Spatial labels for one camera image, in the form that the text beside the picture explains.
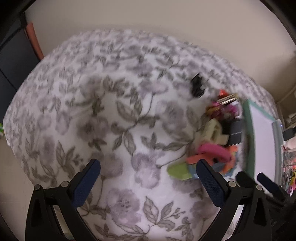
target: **pink toy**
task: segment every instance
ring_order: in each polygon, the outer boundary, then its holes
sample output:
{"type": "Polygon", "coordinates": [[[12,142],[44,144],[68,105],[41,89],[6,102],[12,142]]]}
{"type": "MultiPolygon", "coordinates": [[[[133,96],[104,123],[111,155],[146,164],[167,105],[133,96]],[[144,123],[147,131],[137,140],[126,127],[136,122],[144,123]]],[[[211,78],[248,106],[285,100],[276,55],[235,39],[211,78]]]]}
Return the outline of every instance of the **pink toy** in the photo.
{"type": "Polygon", "coordinates": [[[231,153],[224,147],[205,143],[197,149],[197,153],[210,153],[219,158],[220,162],[229,162],[231,160],[231,153]]]}

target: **pile of toys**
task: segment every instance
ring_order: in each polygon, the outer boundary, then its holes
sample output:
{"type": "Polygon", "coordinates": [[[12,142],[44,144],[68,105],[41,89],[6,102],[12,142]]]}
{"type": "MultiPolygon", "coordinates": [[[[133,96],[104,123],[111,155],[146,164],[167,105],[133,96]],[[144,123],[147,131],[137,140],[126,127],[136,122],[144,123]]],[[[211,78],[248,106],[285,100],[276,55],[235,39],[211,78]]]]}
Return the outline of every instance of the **pile of toys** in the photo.
{"type": "Polygon", "coordinates": [[[237,162],[237,144],[242,138],[242,106],[237,94],[220,90],[218,99],[206,107],[209,121],[202,130],[195,155],[186,162],[168,167],[170,176],[179,180],[198,179],[196,163],[204,159],[223,176],[231,176],[237,162]]]}

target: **green toy piece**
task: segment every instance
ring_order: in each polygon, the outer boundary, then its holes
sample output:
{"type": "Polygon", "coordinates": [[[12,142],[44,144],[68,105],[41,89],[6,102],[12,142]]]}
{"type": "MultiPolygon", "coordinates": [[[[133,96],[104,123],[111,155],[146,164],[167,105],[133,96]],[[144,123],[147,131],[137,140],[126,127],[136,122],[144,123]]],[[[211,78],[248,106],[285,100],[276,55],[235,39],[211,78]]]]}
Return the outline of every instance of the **green toy piece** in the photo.
{"type": "Polygon", "coordinates": [[[0,123],[0,136],[3,136],[3,135],[4,135],[3,126],[2,126],[2,124],[0,123]]]}
{"type": "Polygon", "coordinates": [[[187,163],[185,162],[169,166],[167,172],[171,177],[182,181],[193,178],[193,176],[188,171],[187,163]]]}

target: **dark wooden furniture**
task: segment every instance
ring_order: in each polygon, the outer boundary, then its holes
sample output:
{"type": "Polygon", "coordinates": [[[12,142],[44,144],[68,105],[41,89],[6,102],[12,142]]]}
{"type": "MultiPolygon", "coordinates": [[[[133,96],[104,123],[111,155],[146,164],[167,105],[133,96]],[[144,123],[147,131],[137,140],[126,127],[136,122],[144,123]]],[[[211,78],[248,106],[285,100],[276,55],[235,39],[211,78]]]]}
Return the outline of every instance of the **dark wooden furniture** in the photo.
{"type": "Polygon", "coordinates": [[[0,123],[16,91],[39,62],[25,34],[25,26],[22,15],[0,44],[0,123]]]}

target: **orange strip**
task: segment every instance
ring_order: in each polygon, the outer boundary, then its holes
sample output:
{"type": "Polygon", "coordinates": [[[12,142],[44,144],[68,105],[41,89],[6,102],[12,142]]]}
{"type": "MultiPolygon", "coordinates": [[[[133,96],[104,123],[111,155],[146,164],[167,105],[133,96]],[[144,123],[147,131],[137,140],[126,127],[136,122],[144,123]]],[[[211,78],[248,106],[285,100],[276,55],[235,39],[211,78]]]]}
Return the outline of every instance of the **orange strip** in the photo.
{"type": "Polygon", "coordinates": [[[37,57],[39,58],[39,60],[42,60],[44,58],[44,55],[42,53],[42,50],[40,48],[40,45],[38,43],[36,34],[35,34],[35,30],[34,30],[34,26],[33,23],[30,22],[27,26],[26,26],[26,32],[28,35],[28,38],[33,46],[33,49],[37,55],[37,57]]]}

